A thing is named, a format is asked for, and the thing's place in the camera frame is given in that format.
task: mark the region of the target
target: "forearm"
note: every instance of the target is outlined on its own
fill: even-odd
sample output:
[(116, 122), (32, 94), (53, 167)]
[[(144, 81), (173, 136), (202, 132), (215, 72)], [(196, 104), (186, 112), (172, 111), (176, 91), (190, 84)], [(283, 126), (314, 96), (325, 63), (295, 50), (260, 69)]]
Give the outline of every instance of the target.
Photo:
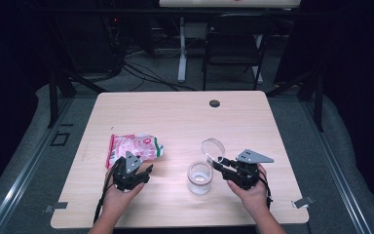
[(252, 212), (249, 211), (251, 217), (256, 222), (256, 225), (261, 234), (282, 234), (285, 233), (281, 225), (276, 221), (268, 209), (263, 211)]
[(113, 214), (113, 215), (101, 214), (89, 233), (90, 234), (112, 233), (114, 230), (115, 224), (117, 223), (119, 218), (120, 218), (120, 215), (118, 214)]

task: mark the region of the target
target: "red snack bag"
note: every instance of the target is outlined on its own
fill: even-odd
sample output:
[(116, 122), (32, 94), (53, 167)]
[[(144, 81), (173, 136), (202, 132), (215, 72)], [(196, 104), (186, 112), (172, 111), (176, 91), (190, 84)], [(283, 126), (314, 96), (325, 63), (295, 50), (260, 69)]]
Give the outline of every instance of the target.
[(129, 151), (139, 156), (141, 161), (154, 160), (163, 155), (164, 147), (157, 143), (157, 138), (149, 135), (112, 135), (105, 167), (110, 169), (120, 157), (126, 157)]

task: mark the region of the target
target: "wooden table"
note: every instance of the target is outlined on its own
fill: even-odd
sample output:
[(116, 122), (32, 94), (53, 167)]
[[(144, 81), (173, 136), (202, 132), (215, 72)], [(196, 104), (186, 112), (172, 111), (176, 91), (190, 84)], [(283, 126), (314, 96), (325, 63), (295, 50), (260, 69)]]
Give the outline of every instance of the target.
[[(211, 107), (213, 99), (219, 107)], [(214, 171), (212, 188), (202, 196), (187, 187), (187, 168), (204, 161), (204, 140), (214, 137), (235, 159), (251, 149), (275, 160), (264, 164), (274, 202), (271, 211), (280, 223), (304, 223), (305, 208), (292, 207), (302, 198), (265, 94), (240, 92), (104, 93), (98, 96), (68, 178), (59, 197), (67, 208), (55, 210), (54, 228), (88, 228), (106, 173), (111, 135), (145, 133), (165, 147), (149, 182), (131, 202), (117, 227), (187, 227), (250, 225), (240, 199), (221, 173)]]

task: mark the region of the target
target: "gray carpet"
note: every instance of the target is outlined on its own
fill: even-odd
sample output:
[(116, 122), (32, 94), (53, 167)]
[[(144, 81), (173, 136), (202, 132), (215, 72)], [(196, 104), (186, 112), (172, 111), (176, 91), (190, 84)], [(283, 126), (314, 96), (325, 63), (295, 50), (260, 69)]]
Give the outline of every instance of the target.
[[(259, 90), (267, 92), (274, 88), (273, 79), (284, 45), (285, 40), (283, 38), (272, 40), (262, 69), (264, 83), (259, 86)], [(174, 51), (167, 52), (169, 55), (175, 54)], [(182, 84), (196, 90), (202, 88), (203, 74), (200, 71), (200, 53), (200, 48), (197, 51), (192, 49), (189, 52), (187, 81)], [(126, 62), (142, 69), (145, 73), (152, 74), (142, 66), (148, 67), (166, 81), (178, 85), (176, 82), (178, 55), (167, 57), (157, 53), (154, 58), (151, 58), (139, 53), (126, 58)], [(212, 69), (209, 71), (209, 78), (213, 79), (214, 77), (219, 77), (220, 74), (226, 73), (227, 71), (225, 72), (223, 69)], [(234, 76), (235, 80), (240, 79), (240, 81), (247, 83), (251, 81), (251, 73), (241, 74), (238, 70)], [(172, 88), (168, 85), (146, 81), (142, 83), (140, 78), (135, 78), (126, 70), (123, 70), (113, 79), (97, 82), (97, 84), (112, 92), (128, 92), (131, 90), (134, 92), (172, 91)], [(4, 223), (5, 225), (1, 229), (3, 233), (86, 233), (88, 231), (54, 230), (50, 225), (52, 214), (43, 212), (47, 205), (55, 203), (59, 197), (96, 98), (95, 93), (83, 85), (78, 83), (74, 83), (74, 85), (78, 95), (73, 100), (60, 97), (60, 103), (64, 103), (64, 106), (67, 106), (65, 107), (65, 115), (62, 116), (60, 123), (41, 150), (42, 160), (38, 162), (37, 170), (33, 172), (33, 179), (29, 181), (18, 205), (9, 215), (8, 222)], [(237, 83), (235, 85), (215, 83), (208, 85), (210, 90), (250, 90), (251, 87), (250, 84), (246, 83)], [(357, 198), (357, 203), (374, 233), (374, 197), (367, 190), (366, 184), (355, 168), (355, 155), (352, 151), (349, 135), (346, 132), (343, 121), (337, 114), (337, 110), (331, 101), (326, 98), (323, 108), (324, 132), (318, 134), (315, 126), (311, 123), (310, 113), (306, 111), (306, 109), (310, 109), (310, 104), (299, 102), (295, 97), (296, 91), (297, 87), (285, 92), (284, 96), (271, 97), (269, 98), (269, 103), (302, 195), (311, 195), (315, 202), (308, 209), (310, 214), (308, 224), (285, 225), (285, 230), (288, 233), (357, 232), (353, 219), (346, 208), (343, 196), (341, 196), (334, 177), (329, 171), (326, 163), (326, 152), (323, 150), (322, 142), (318, 137), (320, 135), (325, 136), (331, 146), (332, 152)], [(34, 120), (19, 145), (13, 160), (0, 179), (0, 206), (25, 163), (37, 153), (37, 147), (47, 133), (46, 127), (50, 116), (48, 87), (44, 87), (37, 95), (40, 98), (40, 105)], [(63, 139), (61, 137), (55, 139), (56, 133), (69, 136), (63, 146), (57, 145), (63, 144)], [(255, 233), (253, 228), (233, 228), (224, 231), (226, 233)], [(222, 233), (220, 229), (120, 230), (118, 233), (146, 232)]]

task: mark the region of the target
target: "cable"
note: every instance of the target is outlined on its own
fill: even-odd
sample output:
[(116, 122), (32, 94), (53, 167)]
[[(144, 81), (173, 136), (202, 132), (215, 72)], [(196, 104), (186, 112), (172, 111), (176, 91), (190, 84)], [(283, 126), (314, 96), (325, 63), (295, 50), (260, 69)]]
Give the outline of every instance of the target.
[[(177, 50), (177, 52), (172, 54), (172, 55), (166, 55), (166, 53), (164, 53), (163, 50)], [(170, 57), (174, 57), (174, 56), (180, 54), (181, 49), (160, 49), (160, 48), (157, 48), (157, 51), (159, 51), (160, 54), (162, 54), (164, 57), (170, 58)]]
[[(266, 175), (264, 175), (264, 173), (262, 173), (262, 171), (259, 171), (259, 173), (261, 173), (263, 175), (263, 177), (266, 178)], [(259, 180), (262, 181), (262, 183), (264, 183), (264, 185), (266, 186), (266, 189), (267, 189), (267, 208), (270, 209), (270, 204), (273, 202), (272, 192), (270, 191), (267, 180), (265, 180), (261, 177), (259, 177)]]
[(96, 78), (87, 78), (87, 80), (89, 80), (93, 83), (106, 81), (106, 80), (109, 80), (109, 79), (112, 79), (112, 78), (116, 77), (118, 74), (120, 74), (120, 72), (121, 72), (121, 67), (112, 70), (109, 74), (107, 74), (105, 76), (100, 76), (100, 77), (96, 77)]
[(116, 170), (117, 167), (118, 167), (118, 163), (116, 162), (116, 163), (112, 166), (112, 168), (111, 168), (111, 170), (110, 170), (110, 172), (109, 172), (109, 174), (108, 174), (108, 176), (107, 176), (107, 178), (106, 178), (106, 180), (105, 180), (105, 182), (104, 182), (104, 186), (103, 186), (103, 188), (102, 188), (102, 195), (101, 195), (101, 198), (100, 198), (99, 201), (98, 201), (98, 205), (96, 205), (95, 215), (94, 215), (94, 217), (93, 217), (93, 223), (95, 223), (96, 220), (97, 220), (98, 217), (99, 217), (99, 213), (100, 213), (100, 211), (101, 211), (101, 207), (102, 207), (102, 205), (104, 204), (104, 198), (105, 198), (105, 194), (106, 194), (107, 190), (108, 190), (111, 186), (114, 185), (114, 183), (112, 183), (111, 185), (108, 186), (108, 183), (109, 183), (109, 180), (111, 179), (112, 174), (114, 173), (114, 171)]
[(145, 78), (145, 75), (144, 75), (144, 78), (143, 78), (143, 79), (141, 79), (141, 83), (140, 83), (139, 85), (137, 85), (136, 87), (134, 87), (134, 88), (130, 89), (130, 90), (129, 90), (129, 92), (132, 92), (132, 91), (134, 91), (134, 90), (138, 89), (139, 87), (141, 87), (141, 86), (142, 86), (142, 84), (144, 84), (145, 80), (146, 80), (146, 78)]
[[(140, 69), (134, 67), (134, 65), (140, 66), (140, 67), (142, 67), (144, 69), (147, 69), (149, 72), (151, 72), (155, 76), (151, 76), (149, 74), (144, 73)], [(188, 87), (188, 86), (179, 85), (179, 84), (173, 84), (171, 82), (167, 82), (163, 78), (161, 78), (158, 74), (154, 73), (151, 69), (149, 69), (146, 66), (143, 66), (143, 65), (140, 65), (140, 64), (137, 64), (137, 63), (134, 63), (134, 62), (132, 62), (132, 63), (124, 62), (124, 66), (127, 66), (127, 67), (131, 68), (132, 70), (134, 70), (134, 71), (136, 71), (136, 72), (138, 72), (138, 73), (140, 73), (140, 74), (142, 74), (142, 75), (144, 75), (146, 77), (152, 78), (153, 80), (150, 80), (150, 79), (147, 79), (147, 78), (144, 78), (144, 77), (139, 77), (138, 75), (136, 75), (133, 72), (129, 71), (127, 68), (123, 67), (123, 69), (125, 69), (128, 73), (130, 73), (130, 74), (132, 74), (135, 77), (138, 77), (140, 79), (145, 79), (146, 81), (149, 81), (149, 82), (154, 82), (154, 83), (159, 83), (159, 84), (167, 85), (167, 86), (169, 86), (170, 88), (172, 88), (175, 91), (178, 91), (176, 88), (183, 88), (183, 89), (187, 89), (187, 90), (191, 90), (191, 91), (196, 91), (195, 89), (193, 89), (191, 87)]]
[(309, 234), (312, 234), (311, 223), (309, 221), (307, 221), (306, 225), (308, 226), (308, 232), (309, 232)]
[(174, 25), (175, 29), (177, 30), (178, 34), (180, 34), (180, 29), (178, 28), (177, 24), (174, 21), (174, 18), (171, 18), (172, 25)]

